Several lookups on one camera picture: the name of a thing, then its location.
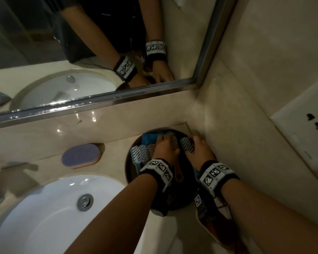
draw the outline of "sink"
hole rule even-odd
[[[9,110],[23,110],[95,94],[113,92],[116,86],[107,75],[89,69],[71,69],[45,76],[23,88]]]
[[[64,253],[123,188],[104,176],[77,175],[35,190],[0,219],[0,254]],[[80,202],[81,196],[93,198]],[[85,205],[90,208],[79,210]],[[140,254],[143,234],[136,254]]]

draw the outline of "mirror frame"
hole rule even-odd
[[[216,0],[192,77],[169,83],[150,85],[144,88],[86,96],[55,105],[1,113],[0,128],[200,88],[212,63],[236,1]]]

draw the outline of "dark clothing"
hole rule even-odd
[[[138,0],[42,0],[55,37],[69,62],[95,56],[59,11],[81,5],[119,53],[145,48],[146,30]]]

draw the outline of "blue cloth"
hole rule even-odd
[[[157,134],[143,134],[142,135],[142,143],[143,145],[149,145],[149,144],[155,144],[157,142],[158,135],[163,135],[163,134],[168,134],[168,133],[173,133],[172,131],[167,131],[167,132],[162,132],[162,133],[157,133]]]

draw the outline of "purple sponge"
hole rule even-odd
[[[100,150],[94,144],[83,144],[72,147],[62,154],[61,162],[64,166],[81,168],[95,164],[101,157]]]

